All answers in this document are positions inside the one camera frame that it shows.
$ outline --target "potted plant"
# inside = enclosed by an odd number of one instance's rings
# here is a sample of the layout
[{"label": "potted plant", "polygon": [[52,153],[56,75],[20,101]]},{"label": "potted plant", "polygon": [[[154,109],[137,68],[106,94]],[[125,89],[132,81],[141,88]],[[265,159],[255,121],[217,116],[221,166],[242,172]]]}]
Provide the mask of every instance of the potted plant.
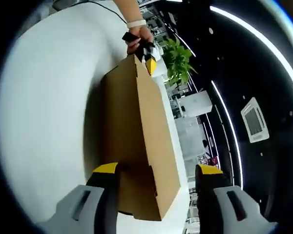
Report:
[{"label": "potted plant", "polygon": [[163,44],[163,51],[163,59],[168,70],[168,81],[171,85],[179,80],[182,84],[187,83],[190,70],[197,73],[189,64],[189,58],[192,56],[191,51],[180,45],[178,38],[176,38],[176,41],[166,40]]}]

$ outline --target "white table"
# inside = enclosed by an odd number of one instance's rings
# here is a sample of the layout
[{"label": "white table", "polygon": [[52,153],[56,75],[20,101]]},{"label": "white table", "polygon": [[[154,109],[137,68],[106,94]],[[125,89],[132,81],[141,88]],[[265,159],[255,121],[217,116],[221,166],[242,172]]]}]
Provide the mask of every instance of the white table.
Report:
[{"label": "white table", "polygon": [[[111,1],[103,5],[117,10]],[[87,3],[42,20],[16,42],[0,80],[0,161],[18,202],[33,222],[85,184],[83,131],[89,89],[126,56],[126,25]],[[185,167],[165,87],[159,82],[181,189],[162,222],[119,214],[117,232],[178,233],[189,196]]]}]

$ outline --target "hand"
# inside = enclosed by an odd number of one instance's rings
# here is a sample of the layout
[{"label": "hand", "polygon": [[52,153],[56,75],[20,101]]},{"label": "hand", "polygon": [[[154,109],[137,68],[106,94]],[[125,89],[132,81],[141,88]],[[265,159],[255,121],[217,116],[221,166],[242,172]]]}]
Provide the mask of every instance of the hand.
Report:
[{"label": "hand", "polygon": [[127,43],[127,45],[128,45],[127,54],[132,54],[136,51],[136,49],[140,45],[139,41],[141,39],[143,39],[147,42],[153,42],[153,35],[146,25],[130,28],[129,32],[132,33],[133,35],[136,35],[137,37],[139,37],[139,39],[136,39],[130,43]]}]

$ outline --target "cardboard box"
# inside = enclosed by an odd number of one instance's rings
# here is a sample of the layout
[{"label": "cardboard box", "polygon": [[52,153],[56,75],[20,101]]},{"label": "cardboard box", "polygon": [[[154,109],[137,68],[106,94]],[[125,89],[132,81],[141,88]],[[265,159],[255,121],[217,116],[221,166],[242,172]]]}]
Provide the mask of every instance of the cardboard box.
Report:
[{"label": "cardboard box", "polygon": [[119,211],[161,221],[180,181],[162,96],[135,55],[101,83],[104,99],[102,163],[120,162]]}]

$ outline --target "ceiling air conditioner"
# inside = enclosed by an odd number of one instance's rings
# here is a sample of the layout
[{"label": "ceiling air conditioner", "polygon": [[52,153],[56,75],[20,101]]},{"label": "ceiling air conditioner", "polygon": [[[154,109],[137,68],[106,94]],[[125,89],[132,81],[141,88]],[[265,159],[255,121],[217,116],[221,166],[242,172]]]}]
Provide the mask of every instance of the ceiling air conditioner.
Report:
[{"label": "ceiling air conditioner", "polygon": [[254,97],[241,111],[241,115],[248,131],[250,143],[266,140],[269,138],[268,128],[262,111]]}]

